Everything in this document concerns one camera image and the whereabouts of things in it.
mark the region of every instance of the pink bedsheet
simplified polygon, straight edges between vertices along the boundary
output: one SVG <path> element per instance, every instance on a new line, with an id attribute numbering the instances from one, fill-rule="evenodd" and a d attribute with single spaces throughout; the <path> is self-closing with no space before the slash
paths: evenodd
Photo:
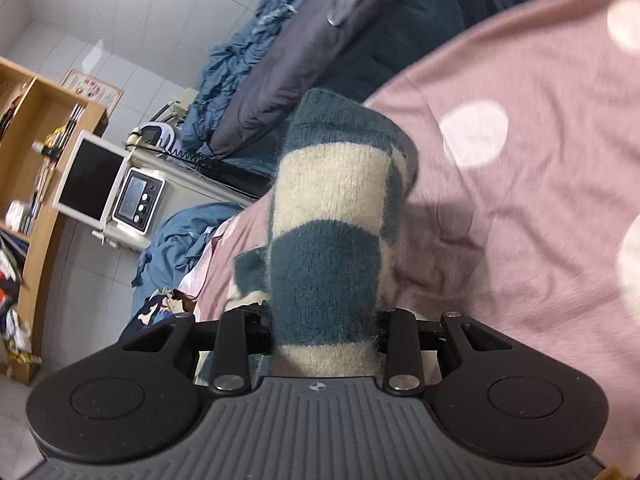
<path id="1" fill-rule="evenodd" d="M 640 472 L 640 0 L 537 0 L 368 105 L 414 140 L 397 305 L 463 310 L 595 379 Z"/>

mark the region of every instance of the display screen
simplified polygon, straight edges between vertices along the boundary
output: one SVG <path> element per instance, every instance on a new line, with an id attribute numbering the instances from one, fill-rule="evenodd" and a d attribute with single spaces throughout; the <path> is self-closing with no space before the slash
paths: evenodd
<path id="1" fill-rule="evenodd" d="M 117 153 L 83 140 L 60 194 L 60 203 L 99 221 L 123 160 Z"/>
<path id="2" fill-rule="evenodd" d="M 146 181 L 141 178 L 132 175 L 129 179 L 127 190 L 124 192 L 122 202 L 120 203 L 120 209 L 118 210 L 124 218 L 128 218 L 129 220 L 133 219 L 133 215 L 136 213 L 136 209 L 140 203 L 140 197 L 142 197 L 145 186 Z"/>

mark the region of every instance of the wooden shelf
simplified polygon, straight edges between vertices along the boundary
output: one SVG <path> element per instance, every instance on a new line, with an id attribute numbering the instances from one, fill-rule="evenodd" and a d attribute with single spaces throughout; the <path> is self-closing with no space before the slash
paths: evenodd
<path id="1" fill-rule="evenodd" d="M 13 229 L 9 229 L 9 226 L 4 222 L 4 220 L 0 220 L 0 229 L 2 229 L 2 231 L 8 232 L 11 236 L 18 238 L 18 240 L 22 240 L 23 242 L 26 242 L 28 244 L 31 243 L 31 239 L 26 234 L 19 233 L 18 231 L 14 231 Z"/>
<path id="2" fill-rule="evenodd" d="M 49 281 L 66 220 L 53 208 L 52 199 L 80 131 L 100 134 L 106 124 L 106 114 L 103 106 L 0 57 L 2 80 L 8 83 L 0 96 L 0 110 L 8 108 L 15 96 L 24 94 L 0 142 L 0 229 L 29 243 L 17 313 L 20 322 L 31 328 L 33 353 L 39 355 Z M 76 104 L 85 106 L 84 113 L 58 161 L 30 234 L 12 232 L 3 221 L 7 209 L 13 200 L 31 203 L 35 179 L 43 161 L 31 145 L 34 140 L 43 142 L 55 129 L 66 124 Z M 36 365 L 14 363 L 12 376 L 28 384 L 37 368 Z"/>
<path id="3" fill-rule="evenodd" d="M 0 65 L 0 117 L 11 107 L 14 99 L 26 92 L 33 77 Z"/>

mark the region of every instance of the teal and beige striped sock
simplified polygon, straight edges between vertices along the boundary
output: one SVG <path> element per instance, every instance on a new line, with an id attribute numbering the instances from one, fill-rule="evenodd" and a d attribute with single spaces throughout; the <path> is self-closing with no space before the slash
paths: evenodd
<path id="1" fill-rule="evenodd" d="M 391 120 L 320 89 L 284 146 L 267 280 L 271 374 L 377 376 L 374 310 L 393 283 L 394 245 L 417 152 Z"/>

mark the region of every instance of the poster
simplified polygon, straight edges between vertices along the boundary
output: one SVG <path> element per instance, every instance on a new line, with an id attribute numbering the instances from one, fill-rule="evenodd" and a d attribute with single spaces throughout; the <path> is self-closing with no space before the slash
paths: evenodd
<path id="1" fill-rule="evenodd" d="M 94 76 L 80 72 L 75 68 L 70 70 L 66 75 L 62 86 L 92 101 L 100 103 L 107 109 L 107 115 L 109 117 L 124 94 L 122 89 L 105 81 L 101 81 L 100 79 L 96 79 Z"/>

